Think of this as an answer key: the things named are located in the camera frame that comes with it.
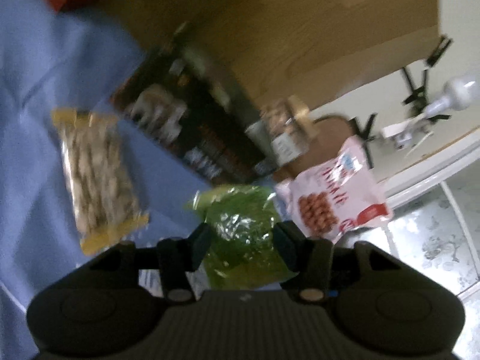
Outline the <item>green snack packet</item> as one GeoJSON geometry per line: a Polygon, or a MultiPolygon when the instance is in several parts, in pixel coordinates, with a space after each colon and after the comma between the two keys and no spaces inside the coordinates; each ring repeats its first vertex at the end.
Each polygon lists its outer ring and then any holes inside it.
{"type": "Polygon", "coordinates": [[[273,245],[282,217],[270,187],[222,185],[197,192],[187,206],[213,230],[202,261],[211,289],[259,289],[295,275],[273,245]]]}

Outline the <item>clear nut snack packet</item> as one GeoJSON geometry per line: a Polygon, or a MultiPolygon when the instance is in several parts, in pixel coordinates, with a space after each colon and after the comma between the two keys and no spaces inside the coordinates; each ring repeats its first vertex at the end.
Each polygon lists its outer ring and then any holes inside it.
{"type": "Polygon", "coordinates": [[[51,121],[61,141],[82,252],[94,255],[147,225],[149,214],[141,208],[124,164],[118,118],[57,108],[51,121]]]}

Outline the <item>pink twisted snack bag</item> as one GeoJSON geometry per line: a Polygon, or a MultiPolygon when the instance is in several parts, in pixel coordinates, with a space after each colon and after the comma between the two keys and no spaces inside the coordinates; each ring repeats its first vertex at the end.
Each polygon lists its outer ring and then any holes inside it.
{"type": "Polygon", "coordinates": [[[275,190],[307,237],[336,243],[349,231],[377,228],[393,218],[356,136],[346,139],[337,157],[283,180],[275,190]]]}

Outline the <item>brown chair back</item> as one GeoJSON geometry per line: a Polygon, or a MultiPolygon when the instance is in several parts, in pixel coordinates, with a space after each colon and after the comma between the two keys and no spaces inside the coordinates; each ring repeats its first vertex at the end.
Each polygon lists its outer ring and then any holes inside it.
{"type": "Polygon", "coordinates": [[[313,127],[315,127],[316,136],[310,142],[309,151],[274,172],[272,179],[275,182],[294,179],[310,167],[335,158],[344,141],[355,135],[349,121],[340,115],[320,117],[313,122],[313,127]]]}

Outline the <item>black sheep print box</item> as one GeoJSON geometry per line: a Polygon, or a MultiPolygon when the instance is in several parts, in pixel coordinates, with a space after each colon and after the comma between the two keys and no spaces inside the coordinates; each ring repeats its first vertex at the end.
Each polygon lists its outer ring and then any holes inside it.
{"type": "Polygon", "coordinates": [[[111,102],[212,185],[250,184],[278,168],[260,111],[233,72],[183,28],[145,56],[111,102]]]}

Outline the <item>white power adapter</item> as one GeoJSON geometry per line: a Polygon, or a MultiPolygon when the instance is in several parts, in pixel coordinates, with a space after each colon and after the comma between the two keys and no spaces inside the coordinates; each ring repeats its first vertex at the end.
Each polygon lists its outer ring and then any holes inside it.
{"type": "Polygon", "coordinates": [[[403,102],[412,107],[410,115],[401,122],[382,127],[379,137],[391,142],[396,150],[408,150],[409,155],[434,135],[432,126],[435,123],[451,118],[448,111],[464,111],[478,101],[479,78],[476,76],[451,78],[431,100],[424,83],[403,102]]]}

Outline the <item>brown cardboard backdrop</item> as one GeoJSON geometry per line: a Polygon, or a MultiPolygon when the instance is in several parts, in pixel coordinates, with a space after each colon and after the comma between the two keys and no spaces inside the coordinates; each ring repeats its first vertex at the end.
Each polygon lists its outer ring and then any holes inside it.
{"type": "Polygon", "coordinates": [[[145,48],[176,30],[230,69],[258,104],[318,107],[427,57],[439,0],[64,0],[118,18],[145,48]]]}

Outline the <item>blue patterned tablecloth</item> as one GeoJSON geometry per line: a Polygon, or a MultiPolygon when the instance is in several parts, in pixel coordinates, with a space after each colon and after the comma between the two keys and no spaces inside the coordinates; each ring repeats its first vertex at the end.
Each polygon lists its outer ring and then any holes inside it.
{"type": "Polygon", "coordinates": [[[86,261],[50,118],[58,107],[111,112],[143,60],[119,24],[46,0],[1,0],[1,357],[30,359],[32,298],[86,261]]]}

